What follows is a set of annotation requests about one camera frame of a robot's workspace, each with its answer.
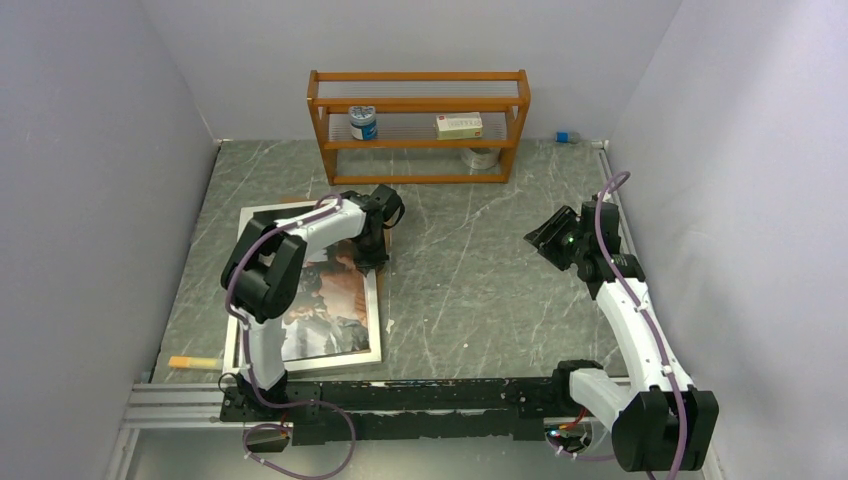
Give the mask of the wooden picture frame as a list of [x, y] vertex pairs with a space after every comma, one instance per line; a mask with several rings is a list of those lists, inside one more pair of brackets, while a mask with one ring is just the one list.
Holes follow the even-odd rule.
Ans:
[[[251, 219], [259, 220], [281, 220], [284, 218], [295, 217], [312, 209], [315, 204], [310, 202], [295, 202], [287, 204], [265, 205], [258, 207], [245, 207], [240, 212], [239, 219], [239, 236]], [[365, 296], [366, 307], [368, 313], [368, 332], [370, 335], [370, 349], [368, 351], [351, 353], [345, 355], [325, 356], [319, 358], [290, 360], [285, 361], [287, 372], [306, 372], [322, 369], [337, 369], [352, 365], [373, 364], [378, 363], [382, 359], [382, 347], [380, 334], [378, 332], [380, 326], [379, 320], [379, 289], [378, 289], [378, 272], [379, 270], [371, 270], [363, 273], [365, 277]], [[239, 368], [246, 364], [244, 354], [242, 352], [242, 336], [243, 332], [239, 327], [238, 320], [229, 314], [228, 340], [229, 342], [237, 342], [237, 347], [228, 346], [226, 349], [226, 357], [228, 359], [227, 371], [236, 373]]]

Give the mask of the printed photo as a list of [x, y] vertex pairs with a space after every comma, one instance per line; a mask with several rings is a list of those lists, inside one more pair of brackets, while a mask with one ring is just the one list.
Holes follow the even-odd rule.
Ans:
[[349, 240], [331, 245], [303, 266], [296, 297], [282, 317], [282, 359], [303, 360], [370, 349], [365, 277]]

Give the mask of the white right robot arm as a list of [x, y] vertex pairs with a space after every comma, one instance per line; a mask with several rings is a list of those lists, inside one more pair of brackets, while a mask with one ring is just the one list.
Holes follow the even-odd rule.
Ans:
[[700, 470], [719, 414], [713, 392], [700, 390], [668, 346], [655, 319], [645, 273], [621, 250], [620, 211], [607, 201], [563, 206], [524, 239], [561, 271], [570, 267], [606, 317], [628, 375], [617, 384], [590, 360], [563, 361], [549, 392], [553, 408], [586, 409], [610, 433], [627, 472]]

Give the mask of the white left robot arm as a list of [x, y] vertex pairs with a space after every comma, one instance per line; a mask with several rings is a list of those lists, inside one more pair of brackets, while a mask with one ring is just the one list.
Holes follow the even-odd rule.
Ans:
[[282, 319], [295, 302], [307, 260], [350, 241], [354, 266], [363, 273], [378, 270], [389, 260], [384, 231], [404, 214], [396, 190], [379, 185], [370, 194], [328, 194], [295, 217], [247, 222], [220, 284], [226, 292], [225, 309], [243, 332], [246, 364], [237, 376], [251, 385], [246, 405], [258, 418], [275, 419], [286, 406]]

